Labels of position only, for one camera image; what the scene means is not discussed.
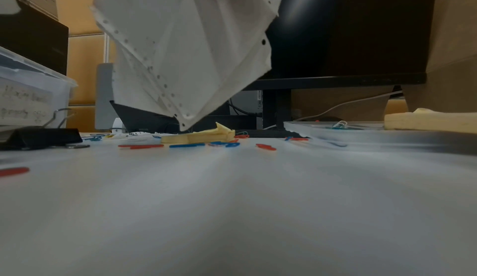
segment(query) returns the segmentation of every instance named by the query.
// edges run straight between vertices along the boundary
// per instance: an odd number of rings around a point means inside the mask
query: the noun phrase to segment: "binder clip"
[[[72,149],[78,148],[75,145],[69,145],[83,142],[78,129],[60,128],[66,122],[66,120],[71,116],[74,116],[74,114],[63,118],[63,120],[60,122],[60,125],[58,125],[56,129],[46,128],[46,126],[50,125],[56,120],[58,112],[69,110],[71,109],[60,109],[55,111],[53,113],[52,119],[41,127],[24,127],[15,130],[6,142],[0,143],[0,150],[34,150],[54,146]]]

